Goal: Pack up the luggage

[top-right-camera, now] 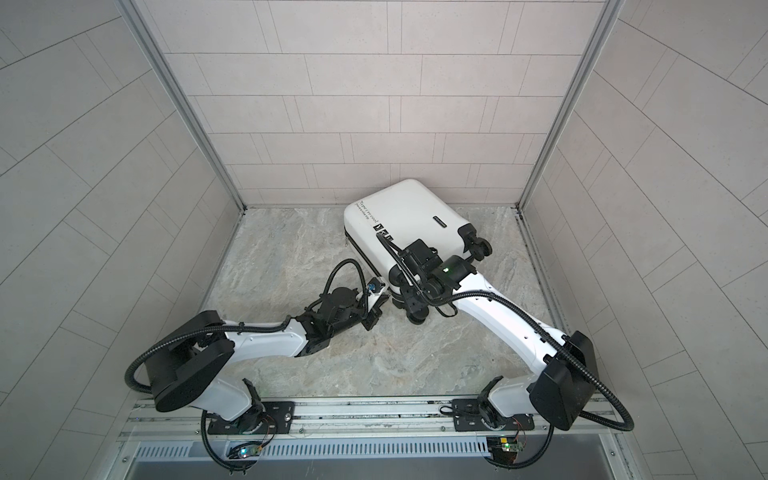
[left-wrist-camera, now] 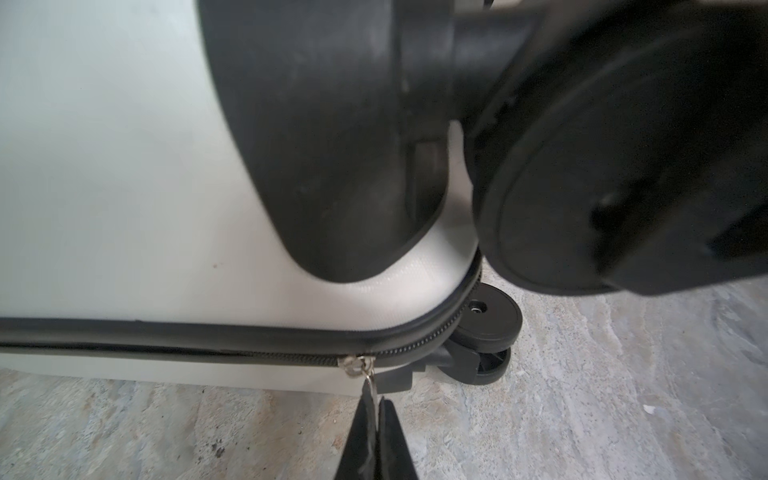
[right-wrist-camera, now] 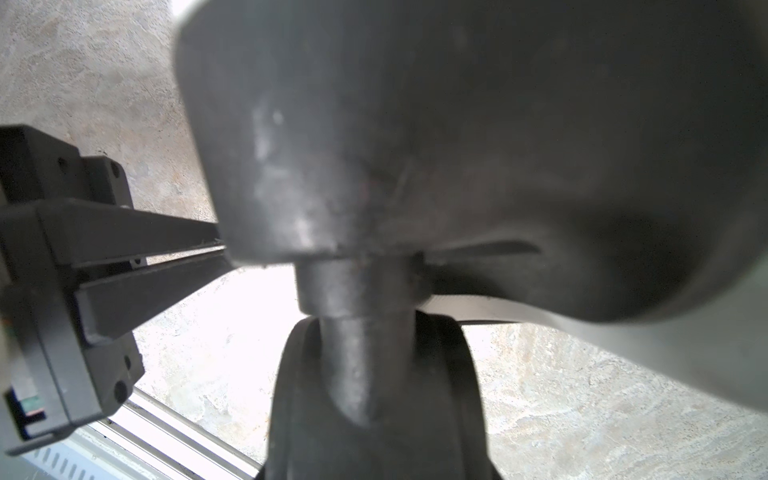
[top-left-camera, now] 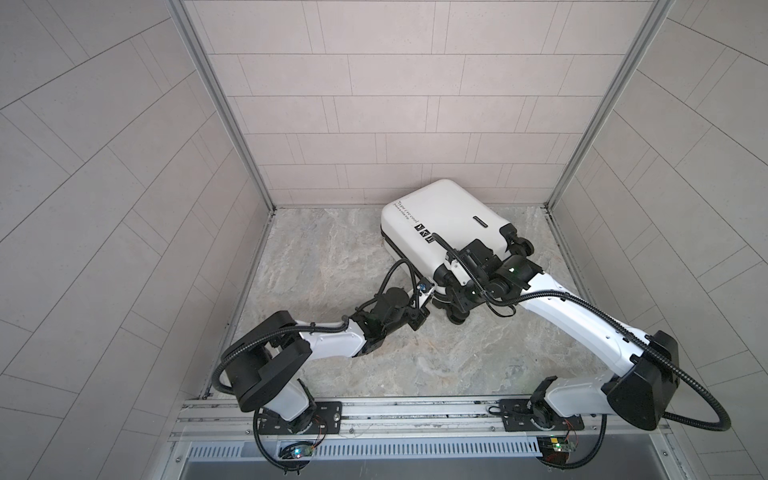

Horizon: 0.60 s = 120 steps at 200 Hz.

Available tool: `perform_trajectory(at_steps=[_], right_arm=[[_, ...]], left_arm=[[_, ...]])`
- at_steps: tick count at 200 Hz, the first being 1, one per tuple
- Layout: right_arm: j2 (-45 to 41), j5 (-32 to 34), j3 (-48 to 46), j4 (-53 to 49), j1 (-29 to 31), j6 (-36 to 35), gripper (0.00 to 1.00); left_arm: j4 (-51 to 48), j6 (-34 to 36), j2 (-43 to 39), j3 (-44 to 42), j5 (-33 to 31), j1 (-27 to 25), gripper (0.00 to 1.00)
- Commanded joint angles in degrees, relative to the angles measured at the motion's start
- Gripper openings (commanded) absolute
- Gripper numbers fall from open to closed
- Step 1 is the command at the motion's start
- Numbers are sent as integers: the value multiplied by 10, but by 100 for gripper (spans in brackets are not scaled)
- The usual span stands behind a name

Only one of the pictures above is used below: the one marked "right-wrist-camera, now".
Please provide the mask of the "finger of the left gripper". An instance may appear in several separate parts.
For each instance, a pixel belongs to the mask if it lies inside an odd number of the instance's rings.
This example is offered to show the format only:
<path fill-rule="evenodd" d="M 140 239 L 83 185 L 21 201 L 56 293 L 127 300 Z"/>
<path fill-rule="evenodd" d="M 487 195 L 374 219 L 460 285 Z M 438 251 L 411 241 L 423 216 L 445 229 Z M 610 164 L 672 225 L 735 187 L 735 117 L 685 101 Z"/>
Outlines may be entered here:
<path fill-rule="evenodd" d="M 217 250 L 85 283 L 75 292 L 85 340 L 112 343 L 233 270 Z"/>
<path fill-rule="evenodd" d="M 36 207 L 59 265 L 89 267 L 222 244 L 217 225 L 74 199 Z"/>

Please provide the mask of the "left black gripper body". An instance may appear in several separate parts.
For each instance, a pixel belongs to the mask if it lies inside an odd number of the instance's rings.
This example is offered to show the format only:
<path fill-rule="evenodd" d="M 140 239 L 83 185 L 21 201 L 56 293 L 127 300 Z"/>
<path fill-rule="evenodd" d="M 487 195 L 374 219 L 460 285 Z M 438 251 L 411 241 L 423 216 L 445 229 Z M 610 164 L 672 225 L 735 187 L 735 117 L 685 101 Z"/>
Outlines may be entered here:
<path fill-rule="evenodd" d="M 10 381 L 1 388 L 1 451 L 17 456 L 115 413 L 144 373 L 134 336 L 106 346 L 84 338 L 79 285 L 142 259 L 74 268 L 57 263 L 44 216 L 73 201 L 130 208 L 122 166 L 84 157 L 26 125 L 1 129 L 1 332 Z"/>

